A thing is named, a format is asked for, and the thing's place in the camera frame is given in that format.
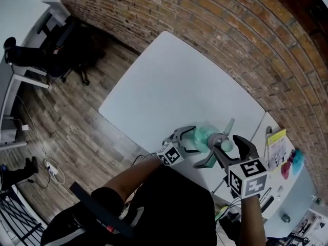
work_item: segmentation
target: person's leg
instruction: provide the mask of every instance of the person's leg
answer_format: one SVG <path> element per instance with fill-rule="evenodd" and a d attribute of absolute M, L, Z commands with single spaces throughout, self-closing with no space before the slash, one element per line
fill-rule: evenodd
<path fill-rule="evenodd" d="M 26 159 L 25 167 L 22 170 L 15 171 L 1 171 L 1 179 L 2 179 L 2 190 L 9 189 L 13 184 L 20 182 L 24 179 L 31 177 L 34 173 L 37 173 L 37 163 L 36 158 L 32 157 L 32 161 L 30 159 Z"/>

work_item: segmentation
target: person's arm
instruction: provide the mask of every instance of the person's arm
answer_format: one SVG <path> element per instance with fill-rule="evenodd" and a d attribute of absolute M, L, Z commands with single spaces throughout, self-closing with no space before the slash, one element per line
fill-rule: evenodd
<path fill-rule="evenodd" d="M 104 187 L 116 191 L 123 202 L 148 178 L 148 176 L 162 165 L 160 159 L 155 155 L 112 178 Z"/>
<path fill-rule="evenodd" d="M 240 246 L 265 245 L 265 231 L 259 198 L 253 196 L 241 200 Z"/>

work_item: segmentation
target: wooden floor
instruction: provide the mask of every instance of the wooden floor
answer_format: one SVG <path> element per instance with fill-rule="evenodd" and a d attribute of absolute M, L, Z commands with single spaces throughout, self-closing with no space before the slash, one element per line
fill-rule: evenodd
<path fill-rule="evenodd" d="M 60 79 L 38 77 L 48 81 L 49 89 L 22 84 L 19 95 L 33 121 L 18 98 L 13 114 L 32 128 L 18 133 L 28 145 L 12 149 L 8 156 L 8 150 L 0 152 L 0 164 L 7 164 L 15 170 L 24 167 L 26 157 L 36 156 L 39 173 L 32 179 L 46 186 L 49 175 L 43 167 L 44 154 L 37 140 L 39 133 L 46 155 L 54 159 L 65 174 L 63 186 L 68 190 L 77 181 L 91 192 L 130 167 L 137 155 L 146 154 L 98 112 L 102 102 L 138 57 L 107 38 L 103 40 L 106 41 L 106 56 L 97 62 L 96 67 L 88 69 L 89 86 L 83 86 L 74 71 L 67 76 L 65 83 Z M 61 172 L 57 180 L 64 182 Z M 28 182 L 18 188 L 46 222 L 77 202 L 53 179 L 44 190 Z M 226 246 L 232 243 L 220 228 L 217 230 Z"/>

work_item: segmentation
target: black shoe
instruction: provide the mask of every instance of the black shoe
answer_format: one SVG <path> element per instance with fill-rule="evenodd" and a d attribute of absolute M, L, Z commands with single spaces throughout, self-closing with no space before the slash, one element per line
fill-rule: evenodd
<path fill-rule="evenodd" d="M 36 157 L 32 157 L 32 161 L 30 161 L 29 158 L 25 159 L 25 167 L 24 169 L 27 169 L 31 174 L 38 173 L 39 169 L 37 168 L 37 161 Z"/>

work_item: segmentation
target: person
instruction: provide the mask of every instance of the person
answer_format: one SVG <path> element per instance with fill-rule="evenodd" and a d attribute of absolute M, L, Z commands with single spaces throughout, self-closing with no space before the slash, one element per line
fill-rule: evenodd
<path fill-rule="evenodd" d="M 135 191 L 123 219 L 133 227 L 132 239 L 116 231 L 104 229 L 111 234 L 106 236 L 92 229 L 99 223 L 79 202 L 53 218 L 43 232 L 41 245 L 216 245 L 210 192 L 164 166 L 157 156 L 121 172 L 91 196 L 119 216 Z M 242 200 L 241 207 L 240 245 L 265 245 L 258 197 Z"/>
<path fill-rule="evenodd" d="M 25 167 L 20 170 L 10 171 L 6 166 L 0 167 L 0 190 L 5 191 L 12 185 L 31 177 L 34 173 L 38 173 L 36 157 L 25 159 Z"/>

